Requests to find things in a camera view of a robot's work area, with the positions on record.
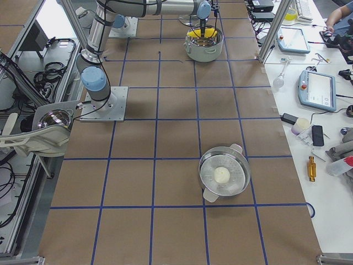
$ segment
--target blue joint cap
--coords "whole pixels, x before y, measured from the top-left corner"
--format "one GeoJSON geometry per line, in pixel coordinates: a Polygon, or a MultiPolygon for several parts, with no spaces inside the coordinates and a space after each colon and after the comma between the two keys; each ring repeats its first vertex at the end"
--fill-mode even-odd
{"type": "Polygon", "coordinates": [[[86,89],[98,92],[105,87],[106,77],[102,69],[96,66],[89,66],[81,73],[81,81],[86,89]]]}
{"type": "Polygon", "coordinates": [[[207,1],[203,1],[198,10],[197,10],[197,17],[200,19],[206,19],[211,14],[211,5],[207,1]]]}
{"type": "Polygon", "coordinates": [[[125,17],[123,15],[116,15],[115,20],[113,22],[113,28],[120,29],[125,24],[125,17]]]}

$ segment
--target keyboard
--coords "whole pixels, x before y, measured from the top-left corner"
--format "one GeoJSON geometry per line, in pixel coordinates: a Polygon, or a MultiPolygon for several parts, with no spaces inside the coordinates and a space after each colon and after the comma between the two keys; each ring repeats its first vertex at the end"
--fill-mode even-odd
{"type": "Polygon", "coordinates": [[[311,22],[313,15],[310,12],[308,0],[295,0],[296,9],[298,11],[297,20],[304,22],[311,22]]]}

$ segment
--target plastic bottle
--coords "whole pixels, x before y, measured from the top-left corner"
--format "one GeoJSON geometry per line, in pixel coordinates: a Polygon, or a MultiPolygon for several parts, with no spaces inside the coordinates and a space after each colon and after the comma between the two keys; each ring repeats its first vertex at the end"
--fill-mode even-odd
{"type": "Polygon", "coordinates": [[[353,168],[353,156],[348,156],[337,160],[326,166],[326,171],[331,176],[337,177],[353,168]]]}

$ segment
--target plastic chair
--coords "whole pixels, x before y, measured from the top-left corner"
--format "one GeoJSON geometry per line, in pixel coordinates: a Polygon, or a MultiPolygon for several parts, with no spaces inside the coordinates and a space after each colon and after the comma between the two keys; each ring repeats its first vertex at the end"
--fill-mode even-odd
{"type": "Polygon", "coordinates": [[[6,121],[2,135],[1,148],[14,148],[19,156],[27,157],[30,153],[37,155],[48,177],[53,177],[44,157],[63,156],[69,141],[70,131],[62,125],[51,125],[43,129],[10,135],[17,113],[12,113],[6,121]]]}

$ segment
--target white cup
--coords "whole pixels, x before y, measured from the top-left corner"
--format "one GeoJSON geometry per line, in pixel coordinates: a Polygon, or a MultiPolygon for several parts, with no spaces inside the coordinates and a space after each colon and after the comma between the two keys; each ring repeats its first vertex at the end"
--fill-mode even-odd
{"type": "Polygon", "coordinates": [[[294,123],[292,127],[292,133],[295,135],[300,134],[310,127],[310,121],[305,118],[298,118],[296,123],[294,123]]]}

